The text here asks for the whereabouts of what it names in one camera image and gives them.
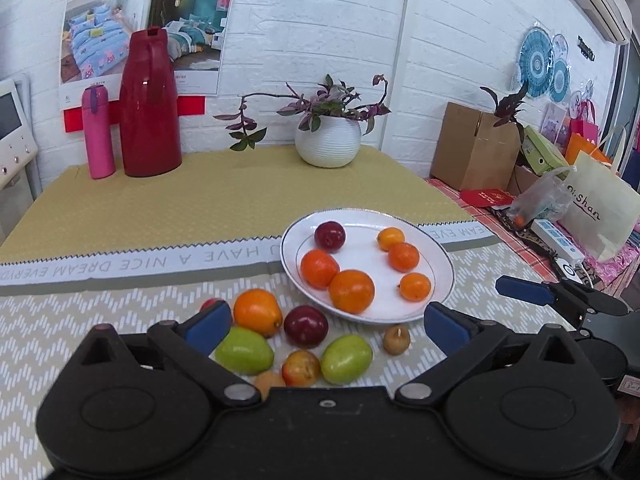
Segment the small orange kumquat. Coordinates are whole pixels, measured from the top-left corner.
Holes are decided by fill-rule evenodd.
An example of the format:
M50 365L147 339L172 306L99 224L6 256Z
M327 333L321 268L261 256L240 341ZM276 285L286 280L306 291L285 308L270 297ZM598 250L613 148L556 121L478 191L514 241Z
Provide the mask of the small orange kumquat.
M402 277L398 284L400 296L410 302L427 300L432 291L432 282L424 274L408 273Z

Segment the dark red plum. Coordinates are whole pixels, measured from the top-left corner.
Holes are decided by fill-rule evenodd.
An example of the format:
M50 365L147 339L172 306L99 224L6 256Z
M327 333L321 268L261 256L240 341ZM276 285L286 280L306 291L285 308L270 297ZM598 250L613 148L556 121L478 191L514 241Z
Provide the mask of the dark red plum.
M291 344L300 348L316 348L329 333L329 321L317 308L303 304L288 312L283 329Z
M346 242L346 231L336 221L326 221L314 230L316 246L325 252L337 252Z

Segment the large orange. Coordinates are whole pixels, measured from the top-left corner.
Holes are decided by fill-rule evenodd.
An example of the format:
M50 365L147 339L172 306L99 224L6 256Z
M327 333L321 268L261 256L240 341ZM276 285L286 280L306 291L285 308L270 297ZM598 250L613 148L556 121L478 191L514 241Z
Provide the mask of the large orange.
M334 308L349 314L360 314L372 304L375 284L367 273L359 270L338 272L329 284Z

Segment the yellow orange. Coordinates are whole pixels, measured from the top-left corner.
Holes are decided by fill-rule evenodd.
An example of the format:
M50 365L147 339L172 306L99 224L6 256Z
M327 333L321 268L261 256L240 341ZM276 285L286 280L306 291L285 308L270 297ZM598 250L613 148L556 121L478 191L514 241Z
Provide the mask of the yellow orange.
M405 234L401 229L389 226L388 228L382 229L378 232L376 241L378 242L378 247L383 252L388 252L394 245L405 241Z

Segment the green apple small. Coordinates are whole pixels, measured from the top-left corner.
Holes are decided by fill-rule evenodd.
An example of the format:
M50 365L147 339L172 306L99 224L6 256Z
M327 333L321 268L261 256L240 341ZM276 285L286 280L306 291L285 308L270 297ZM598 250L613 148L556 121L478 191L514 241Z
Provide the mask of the green apple small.
M218 364L233 373L254 376L270 370L274 353L261 334L233 326L218 344L214 357Z

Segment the orange in pile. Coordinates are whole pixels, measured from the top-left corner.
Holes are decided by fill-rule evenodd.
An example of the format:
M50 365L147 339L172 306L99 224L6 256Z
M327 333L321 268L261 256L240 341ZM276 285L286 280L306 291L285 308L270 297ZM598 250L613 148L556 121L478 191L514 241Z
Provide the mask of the orange in pile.
M259 288L242 292L235 299L232 314L236 325L266 338L274 336L283 323L283 314L276 297Z

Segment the beige paper shopping bag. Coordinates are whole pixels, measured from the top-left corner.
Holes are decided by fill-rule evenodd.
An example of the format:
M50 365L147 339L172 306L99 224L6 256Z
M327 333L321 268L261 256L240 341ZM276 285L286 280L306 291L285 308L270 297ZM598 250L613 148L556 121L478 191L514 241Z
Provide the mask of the beige paper shopping bag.
M585 152L565 179L570 206L560 220L585 252L599 262L623 248L639 220L639 194L610 168Z

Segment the clear plastic bag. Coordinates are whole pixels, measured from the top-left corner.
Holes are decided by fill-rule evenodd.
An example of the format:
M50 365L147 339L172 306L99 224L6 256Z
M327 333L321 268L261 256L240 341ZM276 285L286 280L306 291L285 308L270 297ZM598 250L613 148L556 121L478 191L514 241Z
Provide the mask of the clear plastic bag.
M576 171L575 166L567 166L546 172L514 198L506 216L518 229L524 229L536 219L560 220L573 201L565 179Z

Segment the orange tangerine back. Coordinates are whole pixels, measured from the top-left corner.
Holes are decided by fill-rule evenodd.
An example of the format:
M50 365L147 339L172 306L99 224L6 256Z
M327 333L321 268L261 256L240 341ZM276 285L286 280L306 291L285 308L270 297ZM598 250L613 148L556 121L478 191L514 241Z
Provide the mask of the orange tangerine back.
M420 252L406 242L393 244L387 253L390 267L401 273L408 273L415 269L420 263L420 258Z

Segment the red envelope packet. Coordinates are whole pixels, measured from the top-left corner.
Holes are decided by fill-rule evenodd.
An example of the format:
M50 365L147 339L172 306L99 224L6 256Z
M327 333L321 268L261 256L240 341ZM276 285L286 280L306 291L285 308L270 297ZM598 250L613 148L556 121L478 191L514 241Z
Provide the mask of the red envelope packet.
M514 201L514 197L511 194L498 188L462 190L459 196L466 204L476 208L505 207L511 205Z

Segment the white round plate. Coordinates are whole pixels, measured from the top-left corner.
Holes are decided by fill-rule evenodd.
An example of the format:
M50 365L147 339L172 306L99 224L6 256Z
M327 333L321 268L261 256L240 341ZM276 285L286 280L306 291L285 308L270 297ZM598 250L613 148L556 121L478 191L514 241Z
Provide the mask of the white round plate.
M375 295L370 307L359 314L351 314L334 307L326 290L311 287L303 278L299 266L306 252L316 247L314 231L326 221L338 222L346 231L344 246L334 255L343 270L358 270L372 278ZM387 257L378 248L376 237L385 228L397 228L406 241L416 246L420 261L416 272L430 279L432 289L423 300L411 302L400 296L401 274L392 269ZM446 250L433 237L413 224L367 209L328 209L307 214L294 221L284 232L280 259L286 275L308 299L322 308L349 321L388 325L416 321L422 318L429 301L443 302L454 290L454 265Z

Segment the dark purple potted plant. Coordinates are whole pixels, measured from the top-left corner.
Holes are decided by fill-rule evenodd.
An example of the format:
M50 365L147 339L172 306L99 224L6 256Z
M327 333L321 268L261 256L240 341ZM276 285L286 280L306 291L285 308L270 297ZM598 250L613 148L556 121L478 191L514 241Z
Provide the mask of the dark purple potted plant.
M518 129L520 141L524 141L525 127L518 121L516 115L521 111L520 106L524 103L524 98L528 91L528 81L524 81L520 90L498 99L498 94L488 87L482 87L482 90L491 96L495 103L494 116L497 118L494 127L498 128L506 124L513 124Z

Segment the red thermos jug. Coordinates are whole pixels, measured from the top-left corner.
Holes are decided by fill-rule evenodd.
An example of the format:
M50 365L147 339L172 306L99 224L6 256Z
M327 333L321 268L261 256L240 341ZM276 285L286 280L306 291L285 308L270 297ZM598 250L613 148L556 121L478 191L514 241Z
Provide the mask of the red thermos jug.
M127 176L154 177L181 165L178 93L165 29L153 26L131 35L119 107Z

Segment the pink water bottle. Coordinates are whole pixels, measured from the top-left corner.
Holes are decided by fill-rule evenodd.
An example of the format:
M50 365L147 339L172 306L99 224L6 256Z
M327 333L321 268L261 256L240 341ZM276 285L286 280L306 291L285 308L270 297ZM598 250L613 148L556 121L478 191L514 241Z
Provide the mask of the pink water bottle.
M107 88L103 84L85 88L81 98L82 125L90 176L107 178L115 172Z

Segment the purple green trailing plant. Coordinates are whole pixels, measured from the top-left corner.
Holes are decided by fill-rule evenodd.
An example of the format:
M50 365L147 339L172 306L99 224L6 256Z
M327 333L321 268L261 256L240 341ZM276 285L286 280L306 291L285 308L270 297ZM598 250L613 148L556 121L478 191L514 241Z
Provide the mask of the purple green trailing plant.
M317 133L329 118L344 119L357 126L365 125L360 136L367 136L375 128L379 117L385 117L392 111L386 104L390 81L384 74L375 74L371 81L372 87L381 87L382 94L374 102L363 103L361 94L354 86L349 86L344 80L335 81L326 74L318 83L318 89L309 94L297 92L288 82L284 93L255 91L244 93L239 98L236 110L228 114L213 116L218 122L225 122L226 130L234 143L231 151L242 152L250 148L254 150L258 143L262 143L268 132L267 127L261 127L257 119L247 115L251 99L270 99L285 101L276 110L280 117L299 117L296 130L302 133Z

